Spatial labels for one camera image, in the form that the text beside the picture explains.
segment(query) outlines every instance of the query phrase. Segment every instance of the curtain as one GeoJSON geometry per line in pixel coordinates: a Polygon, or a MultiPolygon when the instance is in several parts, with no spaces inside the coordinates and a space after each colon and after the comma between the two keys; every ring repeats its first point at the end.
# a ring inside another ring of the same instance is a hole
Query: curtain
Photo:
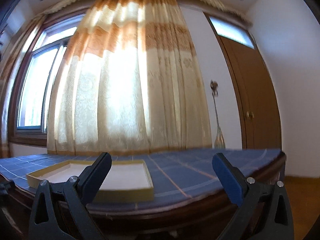
{"type": "Polygon", "coordinates": [[[14,81],[16,79],[20,64],[45,18],[46,16],[35,18],[26,26],[22,35],[16,41],[10,52],[8,52],[9,56],[7,60],[2,60],[0,64],[0,81],[3,84],[2,90],[0,91],[0,158],[10,157],[8,146],[8,110],[14,81]]]}
{"type": "Polygon", "coordinates": [[[68,44],[48,116],[48,153],[212,147],[203,80],[176,0],[97,0],[68,44]]]}

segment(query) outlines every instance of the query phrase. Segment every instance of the window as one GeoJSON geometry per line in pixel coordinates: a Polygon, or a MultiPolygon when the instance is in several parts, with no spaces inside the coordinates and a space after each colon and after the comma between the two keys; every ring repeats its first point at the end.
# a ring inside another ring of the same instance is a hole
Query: window
{"type": "Polygon", "coordinates": [[[44,29],[30,54],[17,109],[17,132],[46,133],[50,94],[78,15],[44,29]]]}
{"type": "Polygon", "coordinates": [[[249,48],[254,49],[254,45],[245,30],[212,16],[209,18],[218,35],[237,41],[249,48]]]}

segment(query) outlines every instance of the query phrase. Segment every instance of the door frame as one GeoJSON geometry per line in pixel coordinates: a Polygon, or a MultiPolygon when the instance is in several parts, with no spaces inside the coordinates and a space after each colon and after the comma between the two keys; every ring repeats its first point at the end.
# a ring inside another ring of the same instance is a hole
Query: door frame
{"type": "MultiPolygon", "coordinates": [[[[210,17],[215,17],[215,18],[218,18],[219,17],[216,17],[214,15],[210,15],[208,13],[205,13],[203,12],[205,17],[207,18],[213,32],[214,32],[214,35],[216,36],[217,40],[218,40],[218,43],[220,45],[220,48],[222,50],[222,53],[223,53],[223,56],[226,60],[226,63],[227,63],[227,66],[228,66],[228,69],[229,69],[229,73],[230,73],[230,76],[231,76],[231,80],[232,80],[232,84],[233,84],[233,88],[234,88],[234,91],[235,91],[235,95],[236,95],[236,101],[237,101],[237,105],[238,105],[238,111],[239,111],[239,118],[240,118],[240,127],[241,127],[241,138],[242,138],[242,148],[243,149],[247,149],[247,145],[254,145],[254,138],[250,138],[250,136],[247,136],[247,131],[246,131],[246,124],[245,124],[245,114],[244,114],[244,106],[243,106],[243,102],[241,100],[241,97],[240,97],[240,87],[243,87],[244,88],[244,85],[243,84],[240,84],[240,81],[236,79],[236,75],[235,75],[235,71],[234,69],[232,68],[232,65],[231,65],[231,62],[230,62],[230,59],[228,57],[228,54],[227,54],[227,50],[226,48],[224,47],[224,44],[221,40],[221,37],[220,35],[218,35],[216,29],[214,28],[211,20],[210,20],[210,17]]],[[[246,31],[248,33],[248,36],[249,38],[251,39],[252,41],[252,44],[254,45],[255,49],[258,49],[254,40],[252,39],[251,35],[249,34],[248,30],[246,29],[243,29],[244,31],[246,31]]]]}

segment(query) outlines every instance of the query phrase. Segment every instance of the clamp handle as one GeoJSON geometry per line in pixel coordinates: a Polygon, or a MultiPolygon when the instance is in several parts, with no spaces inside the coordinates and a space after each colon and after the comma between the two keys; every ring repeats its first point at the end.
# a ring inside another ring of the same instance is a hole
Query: clamp handle
{"type": "Polygon", "coordinates": [[[232,166],[222,153],[217,153],[213,156],[212,168],[217,174],[231,203],[237,204],[240,207],[248,192],[248,186],[241,171],[237,167],[232,166]]]}
{"type": "Polygon", "coordinates": [[[58,207],[58,201],[66,201],[82,239],[105,240],[85,205],[94,199],[111,165],[111,156],[102,153],[91,166],[82,171],[79,177],[72,176],[66,182],[56,184],[50,184],[47,180],[41,181],[32,205],[29,239],[75,240],[67,233],[67,227],[58,207]]]}

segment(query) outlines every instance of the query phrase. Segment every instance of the door handle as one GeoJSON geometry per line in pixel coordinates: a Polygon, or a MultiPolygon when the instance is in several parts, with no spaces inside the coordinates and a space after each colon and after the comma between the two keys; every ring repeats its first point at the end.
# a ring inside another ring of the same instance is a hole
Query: door handle
{"type": "Polygon", "coordinates": [[[253,112],[247,111],[246,115],[247,115],[247,118],[250,119],[250,120],[252,120],[254,118],[254,113],[253,112]]]}

